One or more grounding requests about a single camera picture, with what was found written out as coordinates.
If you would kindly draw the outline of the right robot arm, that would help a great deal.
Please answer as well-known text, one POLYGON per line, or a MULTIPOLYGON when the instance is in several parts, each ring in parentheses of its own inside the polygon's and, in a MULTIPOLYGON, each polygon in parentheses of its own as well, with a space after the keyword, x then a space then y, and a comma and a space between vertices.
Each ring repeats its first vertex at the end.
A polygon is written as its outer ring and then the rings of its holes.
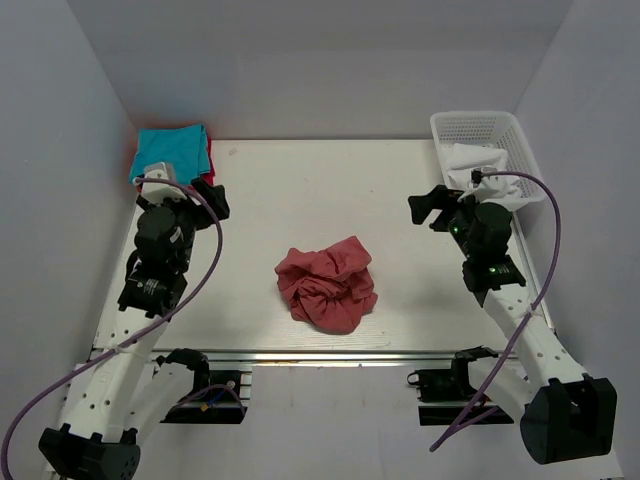
POLYGON ((608 379, 589 375, 564 348, 508 254, 513 214, 526 203, 486 188, 463 192, 445 185, 408 199, 414 224, 438 214, 431 229, 450 234, 458 245, 467 289, 508 340, 502 354, 487 347, 455 354, 452 388, 470 400, 432 447, 483 420, 472 411, 487 398, 518 425, 527 452, 541 465, 606 455, 616 390, 608 379))

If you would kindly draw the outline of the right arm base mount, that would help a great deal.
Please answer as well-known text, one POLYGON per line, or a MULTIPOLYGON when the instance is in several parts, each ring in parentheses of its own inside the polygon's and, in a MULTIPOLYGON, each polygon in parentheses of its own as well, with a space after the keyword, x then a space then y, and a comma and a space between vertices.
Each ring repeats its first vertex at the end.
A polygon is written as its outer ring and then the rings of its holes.
POLYGON ((448 368, 411 372, 406 380, 418 393, 419 424, 444 426, 452 422, 476 392, 469 383, 469 364, 479 359, 498 357, 494 350, 478 346, 456 352, 448 368))

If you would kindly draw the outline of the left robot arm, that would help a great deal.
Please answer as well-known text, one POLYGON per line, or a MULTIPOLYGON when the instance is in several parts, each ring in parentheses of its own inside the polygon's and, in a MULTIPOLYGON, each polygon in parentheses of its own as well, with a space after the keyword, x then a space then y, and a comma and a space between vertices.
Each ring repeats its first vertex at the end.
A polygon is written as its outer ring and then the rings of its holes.
POLYGON ((188 348, 159 360, 139 384, 156 343, 172 318, 194 299, 186 273, 197 232, 219 228, 230 207, 221 185, 201 178, 187 187, 162 176, 138 178, 134 250, 125 268, 111 339, 78 403, 57 428, 44 430, 39 449, 65 479, 130 479, 152 430, 185 397, 211 387, 206 357, 188 348))

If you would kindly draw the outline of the salmon pink t-shirt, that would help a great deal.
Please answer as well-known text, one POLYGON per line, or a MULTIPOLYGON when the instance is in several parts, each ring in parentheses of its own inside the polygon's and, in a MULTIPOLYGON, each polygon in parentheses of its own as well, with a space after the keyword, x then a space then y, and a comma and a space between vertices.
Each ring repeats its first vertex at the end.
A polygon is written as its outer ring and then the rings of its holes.
POLYGON ((291 248, 275 267, 291 317, 331 335, 348 335, 373 311, 378 295, 369 252, 355 236, 323 250, 291 248))

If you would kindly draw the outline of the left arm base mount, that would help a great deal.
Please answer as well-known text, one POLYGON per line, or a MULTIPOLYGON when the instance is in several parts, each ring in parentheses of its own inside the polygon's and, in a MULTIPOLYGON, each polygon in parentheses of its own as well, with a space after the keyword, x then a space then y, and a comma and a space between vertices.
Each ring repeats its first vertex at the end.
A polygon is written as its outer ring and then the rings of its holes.
POLYGON ((186 366, 192 377, 192 388, 166 414, 166 424, 239 425, 243 422, 248 399, 241 393, 240 370, 212 369, 208 357, 192 349, 180 348, 155 358, 154 373, 165 364, 186 366))

